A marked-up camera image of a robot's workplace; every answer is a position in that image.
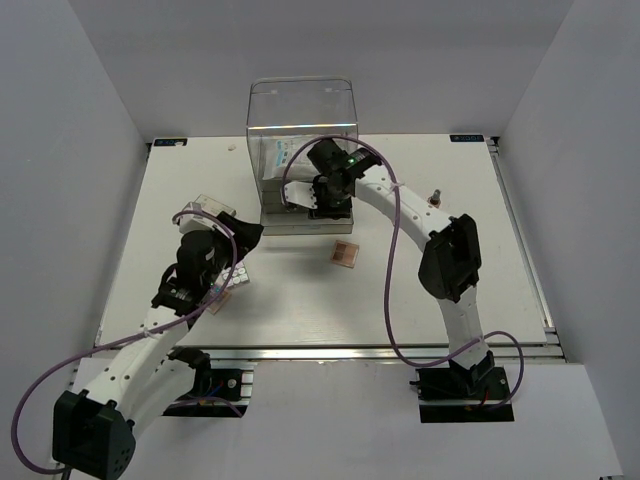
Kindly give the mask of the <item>white puffy cotton pad bag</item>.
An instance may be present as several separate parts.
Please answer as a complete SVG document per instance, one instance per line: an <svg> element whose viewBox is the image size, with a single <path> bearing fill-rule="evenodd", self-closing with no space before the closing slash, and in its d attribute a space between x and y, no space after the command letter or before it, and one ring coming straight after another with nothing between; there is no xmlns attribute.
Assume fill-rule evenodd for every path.
<svg viewBox="0 0 640 480"><path fill-rule="evenodd" d="M264 147L263 179L280 178L300 143L294 138L267 140Z"/></svg>

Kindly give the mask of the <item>clear smoky makeup organizer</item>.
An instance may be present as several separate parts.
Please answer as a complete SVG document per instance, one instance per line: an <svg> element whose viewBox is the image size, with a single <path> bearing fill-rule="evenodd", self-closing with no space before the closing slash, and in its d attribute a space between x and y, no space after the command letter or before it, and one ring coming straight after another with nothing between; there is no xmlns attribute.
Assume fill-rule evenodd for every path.
<svg viewBox="0 0 640 480"><path fill-rule="evenodd" d="M263 78L250 87L246 138L260 201L264 233L280 235L349 234L353 217L341 220L309 218L310 209L281 202L282 180L312 182L317 175L306 154L306 142L334 134L356 138L358 119L352 82L343 77ZM300 145L282 176L264 180L267 140L294 138Z"/></svg>

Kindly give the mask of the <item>beige foundation bottle grey pump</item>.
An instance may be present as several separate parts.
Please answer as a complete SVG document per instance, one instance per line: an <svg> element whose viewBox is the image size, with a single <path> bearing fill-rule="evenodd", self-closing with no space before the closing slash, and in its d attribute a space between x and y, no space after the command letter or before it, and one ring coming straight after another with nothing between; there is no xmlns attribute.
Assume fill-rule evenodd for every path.
<svg viewBox="0 0 640 480"><path fill-rule="evenodd" d="M441 190L435 189L432 195L428 198L431 205L438 208L441 205Z"/></svg>

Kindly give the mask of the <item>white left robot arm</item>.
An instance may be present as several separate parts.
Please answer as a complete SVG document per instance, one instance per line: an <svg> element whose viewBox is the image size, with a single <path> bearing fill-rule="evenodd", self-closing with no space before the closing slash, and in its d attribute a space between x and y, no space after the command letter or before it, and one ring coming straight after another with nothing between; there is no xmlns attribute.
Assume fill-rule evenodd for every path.
<svg viewBox="0 0 640 480"><path fill-rule="evenodd" d="M187 209L174 217L181 233L175 261L163 272L136 338L83 389L64 392L53 410L52 456L97 479L117 479L137 440L173 404L198 403L218 390L211 360L180 346L229 283L231 270L259 243L263 227Z"/></svg>

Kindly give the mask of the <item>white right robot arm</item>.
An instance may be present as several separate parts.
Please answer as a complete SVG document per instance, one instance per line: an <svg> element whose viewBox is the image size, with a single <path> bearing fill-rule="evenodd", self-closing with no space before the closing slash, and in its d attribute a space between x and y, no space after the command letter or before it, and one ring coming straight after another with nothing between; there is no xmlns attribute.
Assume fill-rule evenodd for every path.
<svg viewBox="0 0 640 480"><path fill-rule="evenodd" d="M422 254L418 268L421 286L436 299L448 337L453 390L472 399L488 385L494 368L477 306L481 254L477 224L467 214L444 213L413 193L397 178L390 163L361 141L349 153L338 136L321 136L311 143L308 159L317 169L322 207L335 207L353 198L386 216L393 225L383 290L383 315L389 342L397 348L390 318L390 283L400 232Z"/></svg>

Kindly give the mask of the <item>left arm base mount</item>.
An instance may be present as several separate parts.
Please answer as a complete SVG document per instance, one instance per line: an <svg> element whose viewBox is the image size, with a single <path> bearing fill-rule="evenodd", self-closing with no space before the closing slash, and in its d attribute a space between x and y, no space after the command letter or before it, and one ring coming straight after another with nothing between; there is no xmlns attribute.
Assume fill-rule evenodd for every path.
<svg viewBox="0 0 640 480"><path fill-rule="evenodd" d="M214 362L206 373L203 393L189 392L163 413L176 418L240 418L252 395L254 366L249 363Z"/></svg>

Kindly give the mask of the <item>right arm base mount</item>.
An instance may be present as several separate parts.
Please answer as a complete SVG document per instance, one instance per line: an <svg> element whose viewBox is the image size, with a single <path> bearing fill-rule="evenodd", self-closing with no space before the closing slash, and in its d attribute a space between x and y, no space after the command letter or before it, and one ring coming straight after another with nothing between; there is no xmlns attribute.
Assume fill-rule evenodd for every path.
<svg viewBox="0 0 640 480"><path fill-rule="evenodd" d="M515 421L503 367L495 367L473 393L456 382L449 368L419 369L409 385L417 393L423 424Z"/></svg>

